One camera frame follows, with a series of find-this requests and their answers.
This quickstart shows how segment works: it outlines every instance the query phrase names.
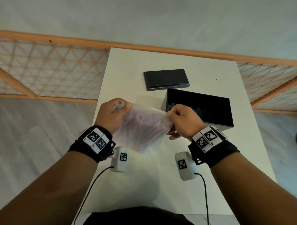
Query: plastic bag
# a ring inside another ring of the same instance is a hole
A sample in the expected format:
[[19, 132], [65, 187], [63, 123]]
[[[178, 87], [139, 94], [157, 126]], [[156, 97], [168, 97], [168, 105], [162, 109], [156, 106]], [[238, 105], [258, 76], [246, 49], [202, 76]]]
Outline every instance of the plastic bag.
[[[117, 111], [123, 106], [118, 104], [113, 109]], [[166, 112], [133, 103], [113, 140], [117, 145], [144, 152], [170, 131], [172, 125]]]

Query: black cable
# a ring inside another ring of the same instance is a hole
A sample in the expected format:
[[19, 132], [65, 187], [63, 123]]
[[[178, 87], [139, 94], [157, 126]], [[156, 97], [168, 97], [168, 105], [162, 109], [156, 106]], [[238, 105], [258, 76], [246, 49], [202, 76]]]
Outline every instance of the black cable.
[[201, 178], [203, 179], [204, 189], [205, 189], [205, 203], [206, 203], [206, 213], [207, 213], [207, 225], [209, 225], [209, 215], [208, 215], [208, 205], [207, 205], [207, 195], [206, 195], [206, 184], [205, 184], [205, 180], [204, 180], [203, 176], [200, 173], [194, 173], [194, 174], [200, 175]]
[[105, 168], [105, 169], [104, 169], [104, 170], [103, 170], [103, 171], [102, 171], [102, 172], [95, 178], [95, 180], [93, 181], [93, 183], [92, 183], [92, 185], [91, 185], [91, 187], [90, 187], [90, 189], [89, 189], [89, 191], [88, 191], [88, 193], [87, 193], [85, 199], [83, 200], [83, 203], [82, 203], [82, 205], [81, 205], [81, 207], [80, 207], [80, 209], [79, 209], [79, 211], [78, 211], [77, 216], [76, 216], [75, 219], [74, 219], [73, 225], [75, 225], [76, 219], [77, 219], [78, 215], [80, 214], [81, 209], [83, 208], [83, 205], [85, 204], [85, 201], [86, 201], [86, 199], [87, 199], [87, 197], [88, 197], [88, 195], [89, 195], [89, 193], [90, 193], [90, 191], [91, 191], [91, 189], [92, 189], [92, 186], [94, 185], [95, 181], [97, 180], [97, 178], [98, 178], [104, 171], [106, 171], [107, 169], [111, 169], [111, 168], [113, 168], [113, 167], [107, 167], [107, 168]]

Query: wrist-mounted device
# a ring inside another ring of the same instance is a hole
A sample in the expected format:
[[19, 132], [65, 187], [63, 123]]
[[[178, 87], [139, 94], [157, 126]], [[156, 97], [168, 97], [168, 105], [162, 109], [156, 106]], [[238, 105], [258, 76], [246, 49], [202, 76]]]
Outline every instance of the wrist-mounted device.
[[99, 163], [113, 154], [115, 145], [108, 130], [101, 126], [92, 126], [78, 137], [70, 146], [68, 152], [81, 152]]
[[223, 158], [240, 152], [218, 128], [209, 126], [194, 135], [188, 146], [196, 165], [207, 163], [211, 168]]

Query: open black box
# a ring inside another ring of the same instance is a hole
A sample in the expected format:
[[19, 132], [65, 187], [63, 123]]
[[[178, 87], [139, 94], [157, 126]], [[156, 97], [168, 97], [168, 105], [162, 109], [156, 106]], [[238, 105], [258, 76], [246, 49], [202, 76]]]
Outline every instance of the open black box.
[[234, 126], [229, 98], [167, 89], [161, 110], [168, 112], [176, 104], [191, 107], [206, 125], [213, 125], [220, 131]]

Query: tabletop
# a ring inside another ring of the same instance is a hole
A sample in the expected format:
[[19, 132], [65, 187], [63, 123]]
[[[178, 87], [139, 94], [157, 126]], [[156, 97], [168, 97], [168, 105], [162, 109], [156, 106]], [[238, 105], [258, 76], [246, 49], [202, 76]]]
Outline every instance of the tabletop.
[[[237, 65], [232, 61], [111, 48], [95, 115], [102, 103], [121, 97], [160, 109], [166, 90], [146, 91], [144, 71], [184, 69], [190, 87], [182, 90], [230, 99], [234, 127], [224, 133], [241, 153], [275, 181]], [[182, 181], [174, 155], [189, 141], [168, 136], [144, 154], [130, 151], [124, 173], [106, 171], [94, 184], [83, 211], [109, 211], [139, 205], [180, 214], [206, 214], [200, 177]], [[100, 162], [96, 175], [110, 166]], [[206, 181], [210, 214], [233, 214], [206, 164], [197, 166]]]

